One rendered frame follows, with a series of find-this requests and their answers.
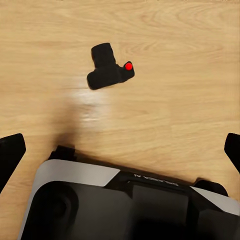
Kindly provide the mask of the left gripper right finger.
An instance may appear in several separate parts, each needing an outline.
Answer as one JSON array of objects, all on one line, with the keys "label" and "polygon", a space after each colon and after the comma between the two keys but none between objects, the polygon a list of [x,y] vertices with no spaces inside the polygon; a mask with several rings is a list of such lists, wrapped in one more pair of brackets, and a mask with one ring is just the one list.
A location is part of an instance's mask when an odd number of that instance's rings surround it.
[{"label": "left gripper right finger", "polygon": [[229,133],[227,135],[224,151],[235,165],[240,173],[240,135],[235,133]]}]

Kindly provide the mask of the digital camera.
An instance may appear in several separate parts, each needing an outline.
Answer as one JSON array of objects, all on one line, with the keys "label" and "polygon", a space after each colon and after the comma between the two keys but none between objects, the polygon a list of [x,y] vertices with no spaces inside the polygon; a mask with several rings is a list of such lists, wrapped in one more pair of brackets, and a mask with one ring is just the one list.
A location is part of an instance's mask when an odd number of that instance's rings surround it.
[{"label": "digital camera", "polygon": [[91,52],[96,66],[96,69],[87,75],[91,90],[124,83],[135,76],[131,62],[126,62],[123,67],[116,64],[116,58],[109,42],[92,47]]}]

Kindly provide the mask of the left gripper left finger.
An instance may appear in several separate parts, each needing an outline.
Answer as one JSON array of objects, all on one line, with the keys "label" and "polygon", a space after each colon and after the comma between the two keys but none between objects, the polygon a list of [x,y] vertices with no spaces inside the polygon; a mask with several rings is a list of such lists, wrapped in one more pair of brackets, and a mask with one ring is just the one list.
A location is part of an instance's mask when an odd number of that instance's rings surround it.
[{"label": "left gripper left finger", "polygon": [[22,133],[0,138],[0,193],[26,153]]}]

